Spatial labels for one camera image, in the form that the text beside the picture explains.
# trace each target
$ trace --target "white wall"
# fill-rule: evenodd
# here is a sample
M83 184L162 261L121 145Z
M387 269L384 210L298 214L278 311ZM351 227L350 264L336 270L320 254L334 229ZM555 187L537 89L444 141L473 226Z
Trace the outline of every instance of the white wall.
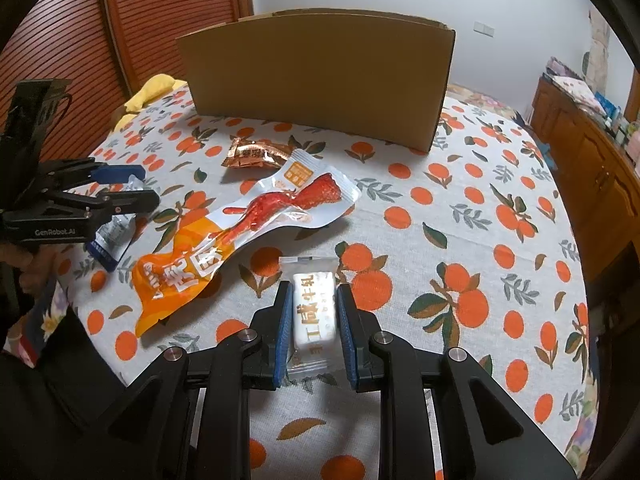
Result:
M549 57L581 73L582 55L591 42L589 6L588 0L254 0L256 13L344 7L446 23L456 31L450 81L484 91L520 112L530 105ZM475 21L494 27L495 36L474 32Z
M634 64L613 30L609 38L609 65L605 97L624 112L629 99Z

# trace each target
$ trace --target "blue gripper pad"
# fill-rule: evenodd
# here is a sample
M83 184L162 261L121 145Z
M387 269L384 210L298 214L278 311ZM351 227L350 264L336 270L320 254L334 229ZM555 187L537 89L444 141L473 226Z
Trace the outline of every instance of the blue gripper pad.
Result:
M344 307L344 300L340 289L335 292L335 304L338 307L338 327L340 328L340 340L342 341L342 354L344 355L344 367L347 370L347 378L351 387L355 390L358 385L358 375L356 367L356 352L351 337L351 329L347 320L347 311Z
M284 374L287 371L287 353L291 341L291 323L293 317L293 285L289 283L287 297L284 300L282 313L280 314L280 325L278 327L278 338L276 339L276 359L273 366L273 384L279 388L282 384Z
M146 176L145 168L139 164L130 166L109 166L107 164L91 172L91 178L98 184L122 184L129 181L130 175L139 180L144 180Z

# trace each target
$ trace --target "brown snack packet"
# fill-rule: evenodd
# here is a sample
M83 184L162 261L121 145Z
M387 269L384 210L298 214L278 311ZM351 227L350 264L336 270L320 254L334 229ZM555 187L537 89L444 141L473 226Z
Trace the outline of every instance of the brown snack packet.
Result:
M268 140L236 137L226 154L225 168L281 168L291 155L292 147Z

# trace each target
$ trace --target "white candy bar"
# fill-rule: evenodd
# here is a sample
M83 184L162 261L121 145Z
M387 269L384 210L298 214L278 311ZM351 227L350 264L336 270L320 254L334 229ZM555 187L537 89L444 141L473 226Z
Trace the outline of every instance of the white candy bar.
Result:
M305 272L291 278L293 345L308 357L327 358L333 354L337 338L334 274Z

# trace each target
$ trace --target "person's hand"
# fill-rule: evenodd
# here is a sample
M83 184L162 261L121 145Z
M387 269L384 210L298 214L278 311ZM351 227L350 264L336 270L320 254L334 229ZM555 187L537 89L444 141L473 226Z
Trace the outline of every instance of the person's hand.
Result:
M56 249L55 245L43 245L36 254L31 254L26 249L3 242L0 243L0 262L20 269L20 288L25 294L37 297L49 280Z

